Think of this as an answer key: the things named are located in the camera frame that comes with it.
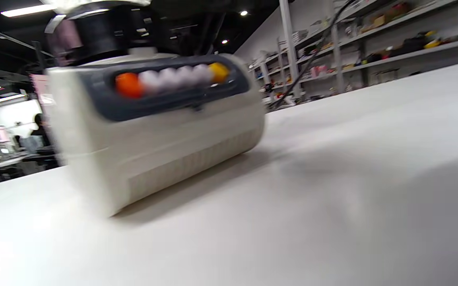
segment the shelf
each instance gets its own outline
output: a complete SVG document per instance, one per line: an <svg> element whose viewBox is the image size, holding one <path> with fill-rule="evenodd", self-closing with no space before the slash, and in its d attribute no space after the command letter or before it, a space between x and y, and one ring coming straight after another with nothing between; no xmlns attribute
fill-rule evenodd
<svg viewBox="0 0 458 286"><path fill-rule="evenodd" d="M370 37L370 36L376 36L376 34L382 32L382 31L385 31L386 29L389 29L391 27L394 27L394 26L400 25L402 23L405 23L407 21L413 20L415 18L418 18L419 16L425 15L425 14L427 14L429 12L434 11L434 10L437 10L437 9L440 9L440 8L443 8L443 7L447 7L448 5L454 4L455 2L458 2L458 0L440 0L440 1L436 2L435 4L429 5L429 6L425 7L425 8L423 8L423 9L419 9L418 11L414 11L413 13L409 13L409 14L403 16L402 18L398 18L397 20L389 22L388 24L386 24L384 26L381 26L379 28L373 29L371 31L368 31L366 33L358 35L358 36L356 36L354 38L351 38L350 40L342 42L342 43L340 43L340 47L349 45L351 43L356 42L357 40L361 40L361 39L364 39L364 38L367 38L367 37Z"/></svg>
<svg viewBox="0 0 458 286"><path fill-rule="evenodd" d="M268 75L276 74L277 72L280 72L280 71L281 71L280 69L274 70L274 71L270 72Z"/></svg>
<svg viewBox="0 0 458 286"><path fill-rule="evenodd" d="M387 58L385 60L378 60L377 62L374 62L374 63L361 65L361 66L358 66L358 67L353 67L353 68L350 68L350 69L342 71L342 73L347 73L347 72L361 70L361 69L367 69L367 68L370 68L370 67L375 67L375 66L379 66L379 65L383 65L383 64L387 64L387 63L396 62L398 60L405 60L407 58L414 58L414 57L417 57L417 56L423 56L424 54L432 54L434 52L449 50L449 49L453 49L453 48L457 48L457 47L458 47L458 42L444 44L444 45L440 45L440 46L435 47L435 48L419 50L419 51L411 52L411 53L408 53L408 54L402 54L400 56L394 56L393 58Z"/></svg>
<svg viewBox="0 0 458 286"><path fill-rule="evenodd" d="M365 16L373 11L376 11L377 9L383 7L386 4L392 4L394 0L369 0L365 4L360 4L352 9L347 9L340 15L340 20L338 22L341 22L342 20L345 20L347 18L355 18L355 17L360 17L360 16Z"/></svg>
<svg viewBox="0 0 458 286"><path fill-rule="evenodd" d="M281 89L282 87L284 87L284 86L283 85L277 85L276 87L273 87L272 89Z"/></svg>
<svg viewBox="0 0 458 286"><path fill-rule="evenodd" d="M322 76L306 78L306 79L300 80L300 83L306 83L308 81L313 81L313 80L327 79L327 78L330 78L330 77L335 76L337 74L338 74L338 72L332 72L332 73L329 73L329 74L326 74L326 75L322 75Z"/></svg>
<svg viewBox="0 0 458 286"><path fill-rule="evenodd" d="M329 54L332 51L333 51L333 47L329 47L328 49L320 51L319 54L317 54L317 56L325 56L326 54ZM308 56L307 58L302 58L301 60L298 60L296 63L297 64L303 63L303 62L306 62L307 60L310 60L311 58L312 56Z"/></svg>
<svg viewBox="0 0 458 286"><path fill-rule="evenodd" d="M326 28L320 29L319 31L316 32L316 34L299 41L296 45L294 45L294 47L296 49L307 47L308 45L312 44L313 42L316 42L316 40L319 40L319 38L321 38L325 30Z"/></svg>
<svg viewBox="0 0 458 286"><path fill-rule="evenodd" d="M275 58L278 58L278 54L276 54L276 55L274 55L274 56L271 56L271 57L267 58L267 59L265 60L265 63L271 62L271 61L274 60Z"/></svg>

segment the person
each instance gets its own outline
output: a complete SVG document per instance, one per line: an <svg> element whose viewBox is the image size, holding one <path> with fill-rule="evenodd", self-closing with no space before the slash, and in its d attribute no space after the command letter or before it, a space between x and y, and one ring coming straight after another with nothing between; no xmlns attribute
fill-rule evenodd
<svg viewBox="0 0 458 286"><path fill-rule="evenodd" d="M47 132L45 131L45 128L44 128L45 122L43 121L42 116L43 114L41 113L35 115L33 122L35 122L35 124L38 126L38 129L33 130L31 132L31 136L42 136L43 145L50 146L50 140L49 140L49 137L47 136Z"/></svg>
<svg viewBox="0 0 458 286"><path fill-rule="evenodd" d="M13 139L15 140L15 143L17 143L17 148L23 148L24 146L22 145L22 143L20 143L20 135L15 135L13 136Z"/></svg>

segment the shelving unit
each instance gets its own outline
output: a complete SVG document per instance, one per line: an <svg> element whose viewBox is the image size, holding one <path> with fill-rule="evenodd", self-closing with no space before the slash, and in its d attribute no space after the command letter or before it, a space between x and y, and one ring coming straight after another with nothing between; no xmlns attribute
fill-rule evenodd
<svg viewBox="0 0 458 286"><path fill-rule="evenodd" d="M381 27L374 28L370 31L367 31L359 35L354 35L350 39L345 39L341 41L337 39L339 36L338 34L339 31L342 32L341 27L344 27L342 26L342 22L354 22L354 23L358 23L359 25L361 25L365 17L368 17L369 15L372 15L372 14L376 14L377 12L381 11L382 9L389 7L390 4L394 4L394 3L397 3L397 1L396 0L369 0L367 2L364 2L363 4L356 5L352 8L349 8L349 10L342 13L343 16L338 21L338 27L335 29L335 32L332 33L331 35L331 41L334 43L333 47L322 50L317 55L317 58L315 60L315 62L320 62L320 61L331 62L331 65L328 64L327 67L329 69L334 69L335 71L332 73L326 74L326 75L316 76L314 78L312 77L304 78L300 80L301 86L303 88L306 88L308 87L307 85L309 86L316 85L316 83L318 83L321 80L324 82L328 79L336 78L336 83L334 83L333 86L337 87L337 90L339 91L339 93L343 93L345 92L344 87L347 86L347 83L346 83L347 79L344 78L343 74L350 74L351 72L360 71L360 75L359 75L360 77L359 81L361 82L360 87L367 87L370 84L369 78L371 76L371 73L369 71L369 68L371 67L377 67L380 65L399 62L401 60L406 60L409 58L419 58L421 56L425 56L428 54L434 54L436 52L458 48L458 41L456 41L456 42L443 44L438 47L434 47L430 49L422 49L419 51L410 52L408 54L402 54L400 56L393 56L392 58L386 58L384 60L378 60L376 62L371 62L371 63L355 66L352 68L344 68L344 65L342 64L341 56L334 55L333 57L327 58L327 56L334 54L336 50L340 50L340 53L342 54L342 56L344 56L345 50L351 47L355 47L357 49L356 52L358 52L358 54L360 55L359 56L360 58L365 58L366 56L370 54L365 49L366 43L368 40L371 40L375 37L384 35L386 33L393 32L396 29L405 27L406 25L412 24L415 21L418 21L421 19L428 19L429 17L436 15L438 12L445 11L447 9L450 9L451 7L458 6L458 0L433 0L430 3L426 3L424 1L420 7L418 8L413 7L412 11L409 11L409 13L405 14L404 16L400 18L387 22L386 24L382 25ZM302 48L303 47L301 43L295 46L296 50L300 50ZM310 58L311 56L304 56L303 58L298 59L298 61L296 62L299 65L298 69L301 70L302 65L305 65Z"/></svg>
<svg viewBox="0 0 458 286"><path fill-rule="evenodd" d="M323 1L331 9L331 14L329 16L333 16L335 13L333 1L336 1L336 0L323 0ZM307 78L301 79L299 81L300 83L299 85L302 87L302 89L305 89L305 88L311 89L311 87L317 86L317 83L320 83L324 86L326 85L326 83L329 83L329 81L327 80L335 79L335 83L333 83L333 86L336 87L339 93L343 93L345 92L344 87L347 86L347 83L346 83L347 79L345 78L344 75L346 74L351 75L351 73L354 73L357 71L359 71L358 80L361 83L360 87L367 87L370 85L370 80L369 80L370 76L372 74L376 74L376 72L371 73L371 70L369 70L372 67L378 67L381 65L395 63L395 62L399 62L399 61L407 60L411 58L420 58L422 56L426 56L429 54L434 54L434 53L438 53L441 51L458 48L458 41L456 41L456 42L443 44L438 47L434 47L430 49L422 49L422 50L410 52L408 54L402 54L400 56L393 56L392 58L378 60L376 62L358 65L358 66L351 67L351 68L344 68L344 65L342 63L343 61L342 58L346 56L345 52L347 52L347 50L350 50L349 52L351 53L357 52L360 55L359 56L360 58L365 58L370 54L369 52L366 51L368 41L373 40L374 38L378 38L378 37L382 39L383 35L387 35L387 33L394 33L394 31L397 31L398 29L402 29L403 27L406 27L408 25L412 25L415 22L418 22L420 20L427 21L427 19L441 13L442 11L447 11L451 9L452 7L458 7L458 0L432 0L431 2L428 2L428 0L404 0L404 1L409 2L409 3L413 2L413 6L416 5L417 7L413 7L413 9L409 11L409 13L406 13L405 15L399 18L391 20L380 27L371 29L370 31L367 31L365 33L361 33L358 35L353 34L353 37L349 39L339 40L338 37L340 36L340 33L342 32L342 28L345 27L344 25L350 22L361 25L366 18L370 18L371 16L376 15L379 12L382 12L383 10L389 8L392 4L396 4L398 0L362 0L360 4L349 7L349 9L344 11L344 13L342 13L342 17L340 18L340 20L338 20L338 24L332 30L331 39L325 40L325 43L324 43L324 44L327 44L331 41L333 43L333 46L326 48L322 50L321 52L319 52L318 55L316 56L317 58L314 60L315 63L318 63L318 62L328 63L327 64L328 69L334 70L334 71L331 73L316 76L316 77L307 77ZM288 19L289 19L289 15L287 16L282 15L282 21L288 20ZM292 65L289 65L289 64L285 64L285 66L280 65L280 67L276 67L272 65L272 63L278 61L279 56L283 56L287 53L289 53L289 58L291 58L291 56L292 58L296 58L296 61L294 62L294 67L295 69L297 69L297 71L301 71L302 67L307 63L308 60L311 59L311 56L302 56L298 58L296 55L299 54L298 52L301 49L304 49L306 47L310 47L312 45L317 44L322 34L325 32L325 30L326 28L320 29L316 31L315 33L313 33L313 35L307 36L307 38L301 40L300 42L296 43L295 45L291 45L287 47L286 51L282 51L274 56L271 56L270 58L267 58L265 62L262 63L263 67L261 67L261 70L266 70L266 74L263 77L268 78L267 83L270 82L270 76L277 76L279 73L283 76L285 70L291 69ZM443 36L457 36L457 34L443 35ZM276 86L274 87L274 89L280 89L282 87L284 87L284 85Z"/></svg>

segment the black cylindrical top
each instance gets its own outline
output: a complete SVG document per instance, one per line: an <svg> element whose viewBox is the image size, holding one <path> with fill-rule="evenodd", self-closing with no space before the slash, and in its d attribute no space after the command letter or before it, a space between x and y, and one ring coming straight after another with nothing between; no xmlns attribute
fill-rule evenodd
<svg viewBox="0 0 458 286"><path fill-rule="evenodd" d="M45 31L59 66L125 56L137 47L174 53L169 30L149 7L126 1L100 1L79 6L51 20Z"/></svg>

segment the black ceiling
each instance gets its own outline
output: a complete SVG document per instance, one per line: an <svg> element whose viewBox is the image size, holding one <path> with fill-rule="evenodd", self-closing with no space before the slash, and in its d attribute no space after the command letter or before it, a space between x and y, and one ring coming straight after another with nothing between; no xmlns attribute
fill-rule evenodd
<svg viewBox="0 0 458 286"><path fill-rule="evenodd" d="M40 4L40 0L0 0L0 12ZM198 33L208 14L227 11L218 38L215 40L214 49L219 52L233 53L278 7L278 0L154 0L153 5L162 14L168 13L170 17L167 21L171 29L193 25L193 27L173 30L172 32L178 37ZM243 9L248 10L250 14L241 17L238 11ZM53 16L55 13L52 11L15 18L0 14L0 32L29 44L32 44L32 41L40 41L43 49L47 51L43 31ZM229 43L222 45L223 39L229 40ZM0 38L0 70L25 74L37 70L37 67L34 50Z"/></svg>

